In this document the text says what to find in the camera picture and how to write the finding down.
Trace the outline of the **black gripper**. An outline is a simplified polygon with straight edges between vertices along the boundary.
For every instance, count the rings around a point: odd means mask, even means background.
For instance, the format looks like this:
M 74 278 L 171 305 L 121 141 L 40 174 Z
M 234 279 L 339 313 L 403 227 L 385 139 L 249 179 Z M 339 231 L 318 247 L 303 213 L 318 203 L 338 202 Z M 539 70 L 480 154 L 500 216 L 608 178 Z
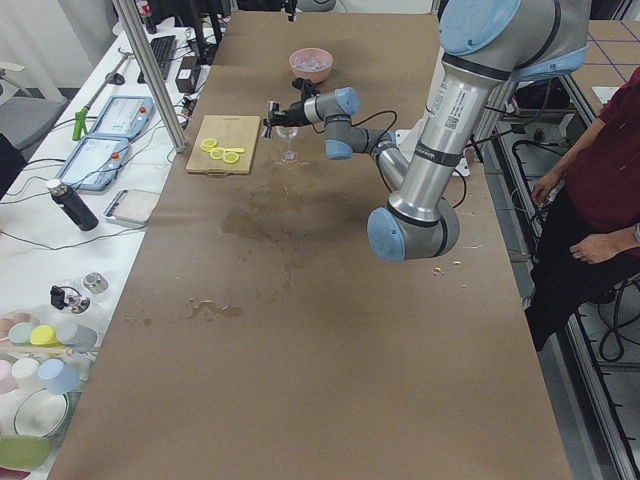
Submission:
M 285 110 L 279 110 L 277 115 L 267 116 L 263 119 L 265 128 L 301 127 L 306 125 L 306 114 L 303 102 L 295 102 Z
M 296 21 L 296 13 L 297 13 L 297 0 L 283 0 L 282 1 L 284 11 L 288 14 L 288 21 L 295 22 Z

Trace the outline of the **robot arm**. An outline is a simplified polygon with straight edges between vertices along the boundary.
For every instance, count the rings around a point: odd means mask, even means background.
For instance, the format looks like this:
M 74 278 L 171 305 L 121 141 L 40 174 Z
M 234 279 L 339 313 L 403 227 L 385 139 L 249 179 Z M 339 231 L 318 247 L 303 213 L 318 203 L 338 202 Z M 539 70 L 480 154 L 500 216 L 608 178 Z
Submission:
M 444 77 L 410 157 L 388 130 L 353 125 L 359 96 L 351 87 L 302 95 L 281 110 L 270 102 L 263 137 L 276 126 L 321 123 L 328 158 L 367 154 L 392 186 L 373 210 L 367 234 L 381 259 L 400 262 L 447 253 L 459 221 L 443 194 L 491 92 L 507 81 L 559 77 L 582 66 L 588 1 L 450 1 L 439 21 Z
M 295 22 L 300 12 L 328 12 L 336 6 L 336 0 L 282 0 L 281 10 L 289 22 Z

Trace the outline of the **person's hand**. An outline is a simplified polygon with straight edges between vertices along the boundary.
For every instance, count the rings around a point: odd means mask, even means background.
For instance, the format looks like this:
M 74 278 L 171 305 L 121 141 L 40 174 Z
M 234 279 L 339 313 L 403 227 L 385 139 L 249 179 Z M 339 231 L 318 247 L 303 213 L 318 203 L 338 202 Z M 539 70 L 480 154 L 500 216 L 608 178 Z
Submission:
M 588 264 L 611 260 L 619 253 L 639 246 L 631 228 L 606 234 L 591 234 L 570 247 L 574 259 Z

